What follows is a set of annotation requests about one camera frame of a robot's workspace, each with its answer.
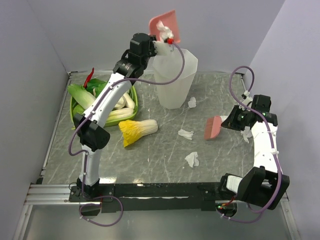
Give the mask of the pink hand brush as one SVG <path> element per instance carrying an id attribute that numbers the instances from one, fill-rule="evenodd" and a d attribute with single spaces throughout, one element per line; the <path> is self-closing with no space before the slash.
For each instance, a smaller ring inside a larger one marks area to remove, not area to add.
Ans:
<path id="1" fill-rule="evenodd" d="M 204 128 L 204 139 L 206 141 L 216 138 L 221 130 L 222 118 L 220 116 L 214 116 L 206 120 Z"/>

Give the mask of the pink dustpan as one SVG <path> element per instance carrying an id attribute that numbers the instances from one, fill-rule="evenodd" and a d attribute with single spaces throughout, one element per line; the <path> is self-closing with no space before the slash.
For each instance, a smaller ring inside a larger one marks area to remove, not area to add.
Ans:
<path id="1" fill-rule="evenodd" d="M 148 24 L 149 34 L 155 35 L 158 41 L 161 39 L 160 31 L 157 28 L 157 23 L 159 21 L 162 21 L 163 25 L 165 27 L 168 27 L 172 31 L 174 42 L 180 43 L 181 38 L 180 38 L 180 32 L 179 32 L 179 27 L 177 22 L 176 11 L 173 9 L 161 15 L 155 16 L 149 21 L 149 24 Z"/>

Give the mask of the paper scrap edge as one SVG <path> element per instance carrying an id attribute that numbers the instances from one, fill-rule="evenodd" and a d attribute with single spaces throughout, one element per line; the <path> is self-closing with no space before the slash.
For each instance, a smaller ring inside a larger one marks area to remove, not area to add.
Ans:
<path id="1" fill-rule="evenodd" d="M 223 115 L 223 116 L 221 116 L 220 118 L 221 118 L 222 121 L 225 121 L 225 120 L 228 118 L 228 116 Z"/>

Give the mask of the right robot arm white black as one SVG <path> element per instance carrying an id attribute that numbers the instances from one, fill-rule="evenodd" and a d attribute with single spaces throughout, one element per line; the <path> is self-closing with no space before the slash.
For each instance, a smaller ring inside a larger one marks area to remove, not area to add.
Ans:
<path id="1" fill-rule="evenodd" d="M 230 173 L 221 177 L 218 193 L 223 199 L 235 195 L 239 201 L 273 210 L 289 187 L 290 178 L 279 164 L 278 118 L 270 112 L 271 103 L 269 96 L 255 95 L 250 109 L 234 105 L 222 121 L 221 127 L 234 131 L 248 127 L 254 143 L 252 169 L 244 177 Z"/>

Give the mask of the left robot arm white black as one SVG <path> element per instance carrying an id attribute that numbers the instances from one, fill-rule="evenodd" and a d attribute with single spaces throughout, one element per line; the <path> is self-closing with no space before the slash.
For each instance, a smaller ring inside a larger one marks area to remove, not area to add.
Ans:
<path id="1" fill-rule="evenodd" d="M 77 113 L 73 117 L 82 153 L 82 167 L 76 185 L 87 201 L 93 201 L 99 195 L 100 158 L 102 149 L 110 140 L 110 134 L 104 129 L 107 118 L 124 93 L 142 76 L 149 59 L 156 55 L 155 41 L 155 35 L 134 34 L 129 49 L 115 64 L 100 95 L 83 114 Z"/>

